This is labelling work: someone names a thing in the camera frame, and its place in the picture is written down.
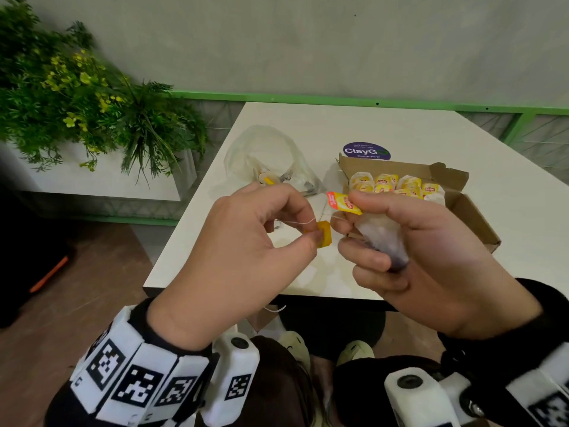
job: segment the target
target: left hand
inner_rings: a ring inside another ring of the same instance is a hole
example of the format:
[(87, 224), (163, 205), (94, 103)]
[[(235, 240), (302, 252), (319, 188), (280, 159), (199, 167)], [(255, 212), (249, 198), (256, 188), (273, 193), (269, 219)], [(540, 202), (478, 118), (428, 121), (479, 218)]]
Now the left hand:
[[(308, 233), (274, 248), (267, 232), (275, 219)], [(321, 239), (312, 207), (288, 184), (252, 183), (222, 197), (186, 264), (150, 305), (148, 324), (177, 347), (201, 350), (292, 283)]]

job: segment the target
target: open cardboard box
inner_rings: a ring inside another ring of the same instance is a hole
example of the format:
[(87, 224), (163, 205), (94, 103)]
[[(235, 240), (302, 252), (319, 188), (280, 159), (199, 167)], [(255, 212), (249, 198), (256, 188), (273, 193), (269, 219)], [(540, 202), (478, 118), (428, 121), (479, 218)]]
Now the open cardboard box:
[(468, 172), (447, 168), (444, 163), (417, 164), (392, 162), (391, 160), (361, 159), (358, 157), (345, 157), (340, 154), (338, 158), (340, 169), (347, 179), (344, 193), (348, 193), (348, 180), (355, 172), (370, 172), (374, 177), (382, 173), (395, 173), (399, 177), (412, 175), (425, 182), (433, 182), (445, 189), (445, 204), (466, 226), (468, 226), (486, 248), (493, 252), (502, 243), (494, 230), (490, 227), (483, 215), (470, 198), (462, 193), (468, 181)]

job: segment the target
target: yellow tea bag tag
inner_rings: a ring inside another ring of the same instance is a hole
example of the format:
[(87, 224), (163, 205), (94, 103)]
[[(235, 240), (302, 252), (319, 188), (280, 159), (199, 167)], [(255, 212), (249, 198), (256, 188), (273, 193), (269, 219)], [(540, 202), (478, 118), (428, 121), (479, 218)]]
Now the yellow tea bag tag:
[(338, 211), (345, 211), (346, 213), (354, 213), (360, 216), (361, 210), (350, 202), (348, 195), (336, 192), (326, 193), (328, 196), (328, 204)]
[(320, 244), (318, 244), (319, 249), (322, 249), (322, 247), (328, 247), (329, 245), (331, 245), (332, 243), (332, 231), (330, 229), (330, 222), (328, 222), (327, 220), (322, 220), (320, 222), (317, 223), (318, 225), (318, 229), (320, 229), (322, 231), (322, 241), (320, 242)]

